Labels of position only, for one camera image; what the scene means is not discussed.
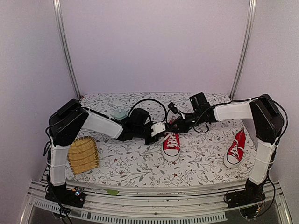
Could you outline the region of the red sneaker with laces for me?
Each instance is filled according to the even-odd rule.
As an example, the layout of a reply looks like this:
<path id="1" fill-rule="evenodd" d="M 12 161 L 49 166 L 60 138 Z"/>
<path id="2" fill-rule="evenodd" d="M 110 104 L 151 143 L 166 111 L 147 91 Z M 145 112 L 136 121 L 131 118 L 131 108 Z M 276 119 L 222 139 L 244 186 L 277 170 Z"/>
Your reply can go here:
<path id="1" fill-rule="evenodd" d="M 162 142 L 162 156 L 167 161 L 176 161 L 180 156 L 180 139 L 178 133 L 166 132 Z"/>

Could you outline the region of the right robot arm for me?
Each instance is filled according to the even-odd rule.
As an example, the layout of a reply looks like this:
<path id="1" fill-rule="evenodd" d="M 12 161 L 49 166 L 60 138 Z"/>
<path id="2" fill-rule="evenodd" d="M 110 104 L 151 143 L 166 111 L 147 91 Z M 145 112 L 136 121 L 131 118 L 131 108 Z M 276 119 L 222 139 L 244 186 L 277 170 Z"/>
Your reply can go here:
<path id="1" fill-rule="evenodd" d="M 170 131 L 187 133 L 199 124 L 215 123 L 232 119 L 250 119 L 253 121 L 257 137 L 257 152 L 253 168 L 242 192 L 242 200 L 252 203 L 260 195 L 269 170 L 275 160 L 280 139 L 288 125 L 288 117 L 283 107 L 268 94 L 245 100 L 233 100 L 210 105 L 204 93 L 189 98 L 193 113 L 187 113 L 168 124 Z"/>

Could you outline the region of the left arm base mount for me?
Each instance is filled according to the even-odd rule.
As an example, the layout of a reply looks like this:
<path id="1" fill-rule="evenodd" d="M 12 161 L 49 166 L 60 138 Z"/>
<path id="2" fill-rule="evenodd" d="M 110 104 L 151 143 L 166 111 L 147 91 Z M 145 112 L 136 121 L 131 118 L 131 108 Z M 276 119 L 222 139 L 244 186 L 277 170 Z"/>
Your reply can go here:
<path id="1" fill-rule="evenodd" d="M 60 202 L 62 205 L 69 205 L 72 207 L 83 208 L 86 194 L 80 193 L 77 195 L 75 191 L 68 190 L 62 186 L 48 187 L 45 199 L 52 202 Z"/>

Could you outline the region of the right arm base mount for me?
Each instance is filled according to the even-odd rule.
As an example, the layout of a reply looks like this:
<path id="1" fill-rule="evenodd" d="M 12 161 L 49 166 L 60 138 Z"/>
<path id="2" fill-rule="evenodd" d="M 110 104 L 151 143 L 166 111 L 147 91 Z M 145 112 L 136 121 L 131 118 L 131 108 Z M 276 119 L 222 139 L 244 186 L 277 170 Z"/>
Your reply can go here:
<path id="1" fill-rule="evenodd" d="M 229 208 L 262 202 L 266 199 L 263 188 L 259 185 L 246 186 L 244 190 L 229 191 L 224 195 L 224 202 Z"/>

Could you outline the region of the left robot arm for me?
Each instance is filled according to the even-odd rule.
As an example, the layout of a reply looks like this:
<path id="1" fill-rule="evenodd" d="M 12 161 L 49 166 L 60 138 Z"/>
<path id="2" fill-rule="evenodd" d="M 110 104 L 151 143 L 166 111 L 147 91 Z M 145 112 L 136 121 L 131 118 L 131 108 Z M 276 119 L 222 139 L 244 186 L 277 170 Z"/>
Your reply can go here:
<path id="1" fill-rule="evenodd" d="M 161 133 L 166 131 L 164 122 L 153 122 L 149 115 L 134 109 L 121 121 L 83 107 L 78 100 L 72 99 L 52 114 L 46 134 L 49 138 L 48 167 L 49 181 L 53 186 L 51 194 L 60 203 L 69 199 L 65 185 L 65 168 L 71 144 L 82 129 L 95 131 L 118 141 L 143 138 L 147 145 L 155 143 Z"/>

